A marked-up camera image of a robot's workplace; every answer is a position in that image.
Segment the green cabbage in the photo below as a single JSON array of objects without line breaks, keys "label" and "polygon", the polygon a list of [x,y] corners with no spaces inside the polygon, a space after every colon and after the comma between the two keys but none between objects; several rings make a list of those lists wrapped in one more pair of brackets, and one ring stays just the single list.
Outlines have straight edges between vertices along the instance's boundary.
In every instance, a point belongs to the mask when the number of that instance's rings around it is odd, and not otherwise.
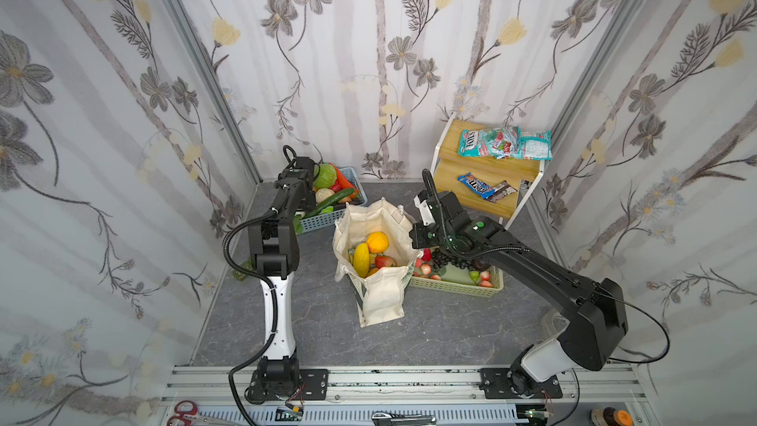
[{"label": "green cabbage", "polygon": [[329,163],[319,164],[317,174],[313,180],[313,186],[316,189],[330,189],[335,183],[337,183],[335,167]]}]

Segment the green cucumber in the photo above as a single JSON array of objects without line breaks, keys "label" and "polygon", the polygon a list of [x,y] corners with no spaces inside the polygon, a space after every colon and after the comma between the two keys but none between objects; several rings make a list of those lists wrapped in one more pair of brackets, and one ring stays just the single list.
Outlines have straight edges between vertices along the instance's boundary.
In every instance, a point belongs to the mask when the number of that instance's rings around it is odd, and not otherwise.
[{"label": "green cucumber", "polygon": [[331,207],[333,204],[337,203],[339,200],[345,199],[345,197],[351,197],[354,192],[355,192],[355,189],[342,189],[342,191],[336,192],[335,194],[327,197],[326,199],[323,199],[323,201],[321,201],[313,210],[306,213],[303,216],[303,218],[308,219],[308,218],[315,217],[321,214],[321,212],[323,212],[325,208]]}]

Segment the orange capped bottle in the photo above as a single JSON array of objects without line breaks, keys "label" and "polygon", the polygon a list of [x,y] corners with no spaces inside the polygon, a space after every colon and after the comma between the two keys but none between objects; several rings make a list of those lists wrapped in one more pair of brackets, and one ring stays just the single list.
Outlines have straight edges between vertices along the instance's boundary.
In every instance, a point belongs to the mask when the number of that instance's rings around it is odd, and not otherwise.
[{"label": "orange capped bottle", "polygon": [[591,423],[594,426],[634,426],[632,415],[625,409],[614,407],[596,408],[591,411]]}]

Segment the blue plastic vegetable basket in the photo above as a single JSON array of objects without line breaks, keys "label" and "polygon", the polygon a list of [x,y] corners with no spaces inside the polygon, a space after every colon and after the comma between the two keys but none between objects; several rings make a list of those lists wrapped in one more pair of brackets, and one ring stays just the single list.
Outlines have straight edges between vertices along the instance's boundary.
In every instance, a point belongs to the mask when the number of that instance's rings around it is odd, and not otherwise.
[{"label": "blue plastic vegetable basket", "polygon": [[369,199],[359,181],[358,172],[352,167],[339,167],[341,174],[356,187],[357,191],[351,195],[349,202],[335,202],[329,207],[323,208],[319,214],[302,220],[300,216],[302,211],[298,212],[295,220],[295,230],[297,235],[313,232],[316,230],[327,229],[333,226],[345,213],[346,207],[350,205],[367,206]]}]

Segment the red handled scissors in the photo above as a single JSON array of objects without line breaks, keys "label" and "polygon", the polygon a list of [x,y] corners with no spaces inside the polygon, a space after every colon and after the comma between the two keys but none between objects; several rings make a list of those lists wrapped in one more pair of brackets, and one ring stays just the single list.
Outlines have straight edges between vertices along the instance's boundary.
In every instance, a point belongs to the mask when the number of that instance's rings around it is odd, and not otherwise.
[{"label": "red handled scissors", "polygon": [[210,426],[234,425],[224,419],[201,414],[199,406],[191,400],[183,400],[173,407],[173,413],[166,422],[167,426]]}]

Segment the yellow orange citrus fruit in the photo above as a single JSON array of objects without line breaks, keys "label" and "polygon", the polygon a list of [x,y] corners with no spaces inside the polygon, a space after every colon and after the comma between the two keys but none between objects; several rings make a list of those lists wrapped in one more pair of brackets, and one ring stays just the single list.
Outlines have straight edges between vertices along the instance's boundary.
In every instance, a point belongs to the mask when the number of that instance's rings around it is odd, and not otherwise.
[{"label": "yellow orange citrus fruit", "polygon": [[370,254],[384,254],[390,247],[390,239],[384,232],[372,232],[366,240]]}]

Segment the red green candy packet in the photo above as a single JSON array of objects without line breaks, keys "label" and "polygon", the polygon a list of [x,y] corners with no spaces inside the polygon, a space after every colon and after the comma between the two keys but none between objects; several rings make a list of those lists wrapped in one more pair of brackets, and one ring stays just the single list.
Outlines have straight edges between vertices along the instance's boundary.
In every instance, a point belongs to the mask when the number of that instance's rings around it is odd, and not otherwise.
[{"label": "red green candy packet", "polygon": [[510,158],[518,150],[518,132],[512,126],[467,129],[461,132],[459,155],[469,158]]}]

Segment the red peach fruit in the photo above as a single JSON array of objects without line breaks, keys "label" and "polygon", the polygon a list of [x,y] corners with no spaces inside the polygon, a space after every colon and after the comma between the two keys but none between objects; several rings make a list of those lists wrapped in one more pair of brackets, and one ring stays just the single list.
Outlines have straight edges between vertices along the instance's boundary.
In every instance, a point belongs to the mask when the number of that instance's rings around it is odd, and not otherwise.
[{"label": "red peach fruit", "polygon": [[375,266],[378,269],[394,267],[396,266],[396,261],[390,256],[377,256],[375,259]]}]

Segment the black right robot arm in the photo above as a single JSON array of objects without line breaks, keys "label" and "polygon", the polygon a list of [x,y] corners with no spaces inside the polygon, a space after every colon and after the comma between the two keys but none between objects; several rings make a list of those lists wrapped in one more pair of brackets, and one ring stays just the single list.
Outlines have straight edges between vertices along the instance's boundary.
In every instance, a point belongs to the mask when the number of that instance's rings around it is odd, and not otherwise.
[{"label": "black right robot arm", "polygon": [[532,398],[577,368],[598,372],[629,331],[631,303],[615,281],[595,281],[573,272],[523,244],[501,223],[471,218],[451,191],[438,191],[430,170],[414,199],[422,220],[409,232],[417,250],[434,249],[451,258],[502,269],[557,309],[565,329],[526,347],[500,380],[485,380],[496,396]]}]

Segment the green plastic fruit basket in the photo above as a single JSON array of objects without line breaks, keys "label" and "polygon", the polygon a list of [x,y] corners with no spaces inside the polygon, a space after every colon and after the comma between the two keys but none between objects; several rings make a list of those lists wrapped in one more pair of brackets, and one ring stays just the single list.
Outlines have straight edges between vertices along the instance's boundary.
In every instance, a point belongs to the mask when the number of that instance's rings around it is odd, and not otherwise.
[{"label": "green plastic fruit basket", "polygon": [[444,254],[438,248],[424,250],[409,285],[432,291],[492,298],[504,288],[504,274],[494,266]]}]

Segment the small green block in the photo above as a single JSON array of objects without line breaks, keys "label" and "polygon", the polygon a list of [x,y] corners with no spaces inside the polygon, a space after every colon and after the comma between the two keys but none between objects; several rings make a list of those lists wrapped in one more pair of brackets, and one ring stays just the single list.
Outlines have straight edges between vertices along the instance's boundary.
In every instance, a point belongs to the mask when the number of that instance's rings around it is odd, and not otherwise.
[{"label": "small green block", "polygon": [[[243,267],[243,268],[244,268],[244,269],[245,269],[246,271],[250,271],[250,268],[251,268],[252,266],[250,265],[250,262],[249,262],[249,261],[247,260],[246,262],[244,262],[244,263],[242,264],[242,267]],[[233,276],[233,277],[234,277],[234,278],[235,278],[236,280],[238,280],[238,281],[244,281],[244,280],[246,280],[246,278],[248,278],[248,274],[246,274],[246,273],[242,273],[242,272],[240,272],[240,271],[238,271],[238,270],[236,270],[236,269],[233,269],[233,270],[232,270],[232,276]]]}]

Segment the brown snack bar packet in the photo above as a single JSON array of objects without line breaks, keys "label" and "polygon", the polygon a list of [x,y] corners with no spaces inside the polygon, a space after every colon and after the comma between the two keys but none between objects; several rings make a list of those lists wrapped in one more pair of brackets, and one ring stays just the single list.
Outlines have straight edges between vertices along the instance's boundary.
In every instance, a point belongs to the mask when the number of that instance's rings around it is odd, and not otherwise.
[{"label": "brown snack bar packet", "polygon": [[518,190],[510,185],[507,181],[501,181],[494,187],[493,192],[486,198],[487,201],[496,203],[512,194],[517,194]]}]

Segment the teal white snack packet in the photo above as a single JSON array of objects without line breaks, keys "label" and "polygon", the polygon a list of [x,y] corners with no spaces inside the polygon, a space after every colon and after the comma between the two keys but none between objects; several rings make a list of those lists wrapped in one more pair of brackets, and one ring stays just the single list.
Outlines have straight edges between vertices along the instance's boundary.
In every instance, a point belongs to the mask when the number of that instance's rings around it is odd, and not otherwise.
[{"label": "teal white snack packet", "polygon": [[518,160],[551,161],[552,135],[550,131],[530,132],[518,127],[518,148],[513,157]]}]

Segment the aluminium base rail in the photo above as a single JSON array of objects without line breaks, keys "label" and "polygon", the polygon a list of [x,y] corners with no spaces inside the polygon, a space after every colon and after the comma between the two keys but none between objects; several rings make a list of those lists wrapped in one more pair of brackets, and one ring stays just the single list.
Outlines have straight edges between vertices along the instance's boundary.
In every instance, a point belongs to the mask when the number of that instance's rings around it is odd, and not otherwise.
[{"label": "aluminium base rail", "polygon": [[635,425],[658,425],[636,373],[612,364],[601,372],[558,374],[531,398],[504,389],[501,366],[330,367],[326,378],[306,373],[305,390],[236,406],[225,367],[177,367],[149,425],[165,425],[175,406],[194,402],[200,413],[258,425],[370,425],[378,412],[399,423],[412,416],[438,425],[587,425],[603,408],[624,410]]}]

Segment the cream canvas grocery bag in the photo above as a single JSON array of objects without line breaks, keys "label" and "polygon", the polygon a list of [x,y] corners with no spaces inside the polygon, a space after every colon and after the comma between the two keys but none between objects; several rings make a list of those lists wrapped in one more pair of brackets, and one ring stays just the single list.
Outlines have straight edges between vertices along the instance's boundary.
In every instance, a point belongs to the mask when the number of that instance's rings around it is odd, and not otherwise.
[{"label": "cream canvas grocery bag", "polygon": [[404,208],[385,199],[350,206],[336,222],[335,279],[349,281],[361,327],[404,316],[405,289],[422,258],[421,250],[412,247],[412,226]]}]

